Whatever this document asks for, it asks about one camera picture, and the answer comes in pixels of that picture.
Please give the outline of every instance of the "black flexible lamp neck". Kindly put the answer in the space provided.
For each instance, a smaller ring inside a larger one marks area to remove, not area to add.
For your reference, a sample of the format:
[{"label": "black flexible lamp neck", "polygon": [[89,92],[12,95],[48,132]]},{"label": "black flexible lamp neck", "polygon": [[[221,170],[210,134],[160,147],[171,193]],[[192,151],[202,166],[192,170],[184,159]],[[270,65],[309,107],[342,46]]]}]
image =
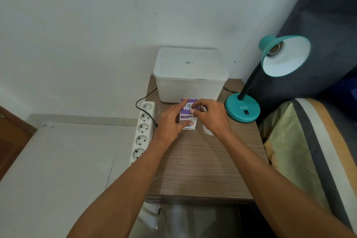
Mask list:
[{"label": "black flexible lamp neck", "polygon": [[251,75],[249,76],[247,83],[244,85],[242,91],[240,92],[240,94],[238,95],[238,100],[242,101],[244,99],[244,97],[247,94],[247,91],[249,89],[249,87],[252,85],[256,75],[258,74],[258,72],[262,69],[262,66],[260,64],[260,62],[258,63],[258,65],[255,67],[255,69],[253,70],[253,72],[251,73]]}]

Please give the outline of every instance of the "container lid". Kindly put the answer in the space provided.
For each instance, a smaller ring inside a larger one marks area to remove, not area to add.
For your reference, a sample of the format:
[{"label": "container lid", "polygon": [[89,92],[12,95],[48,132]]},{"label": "container lid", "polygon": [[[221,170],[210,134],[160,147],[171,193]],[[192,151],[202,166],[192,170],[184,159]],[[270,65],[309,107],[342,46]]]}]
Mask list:
[{"label": "container lid", "polygon": [[158,79],[227,81],[228,72],[218,50],[163,47],[157,53]]}]

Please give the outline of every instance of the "black cable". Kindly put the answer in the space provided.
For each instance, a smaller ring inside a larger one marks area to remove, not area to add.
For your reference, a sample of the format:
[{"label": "black cable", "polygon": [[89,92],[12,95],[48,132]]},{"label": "black cable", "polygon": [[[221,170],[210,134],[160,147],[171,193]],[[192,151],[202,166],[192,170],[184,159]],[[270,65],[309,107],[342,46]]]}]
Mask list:
[{"label": "black cable", "polygon": [[231,93],[239,93],[238,91],[231,91],[231,90],[227,89],[225,86],[223,86],[223,88]]},{"label": "black cable", "polygon": [[147,113],[144,109],[141,109],[140,107],[137,106],[137,103],[138,103],[140,100],[145,99],[147,96],[149,96],[151,93],[153,93],[153,92],[156,91],[156,90],[157,90],[157,88],[154,89],[152,92],[150,92],[148,95],[146,95],[144,98],[141,98],[141,99],[137,100],[137,102],[136,102],[136,104],[135,104],[135,107],[136,107],[137,109],[140,109],[141,111],[144,111],[146,114],[148,114],[149,117],[152,119],[152,121],[155,123],[155,127],[157,128],[158,124],[155,122],[154,118],[153,118],[149,113]]}]

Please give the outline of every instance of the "lamp shade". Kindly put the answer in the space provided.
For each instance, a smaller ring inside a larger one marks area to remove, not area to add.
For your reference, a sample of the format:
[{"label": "lamp shade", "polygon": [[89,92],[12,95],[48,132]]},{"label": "lamp shade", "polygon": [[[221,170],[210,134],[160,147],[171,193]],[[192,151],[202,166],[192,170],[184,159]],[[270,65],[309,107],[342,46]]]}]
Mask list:
[{"label": "lamp shade", "polygon": [[267,35],[259,42],[262,51],[261,66],[272,77],[292,73],[308,58],[311,50],[310,41],[302,36],[275,37]]}]

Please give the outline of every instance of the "nightstand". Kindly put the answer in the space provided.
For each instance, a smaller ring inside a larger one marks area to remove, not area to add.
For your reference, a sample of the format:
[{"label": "nightstand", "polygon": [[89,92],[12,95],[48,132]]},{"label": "nightstand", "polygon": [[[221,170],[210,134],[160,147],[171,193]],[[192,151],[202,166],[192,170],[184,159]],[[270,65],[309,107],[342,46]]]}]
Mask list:
[{"label": "nightstand", "polygon": [[[152,75],[147,94],[156,87]],[[229,79],[225,87],[240,91],[243,82]],[[231,94],[222,89],[218,101],[224,103]],[[156,103],[155,120],[160,124],[160,115],[172,104],[161,102],[157,91],[146,100]],[[256,123],[238,123],[231,118],[229,122],[247,145],[268,162]],[[195,130],[182,131],[163,155],[146,200],[223,204],[248,202],[253,198],[223,145],[215,136],[206,134],[198,121]]]}]

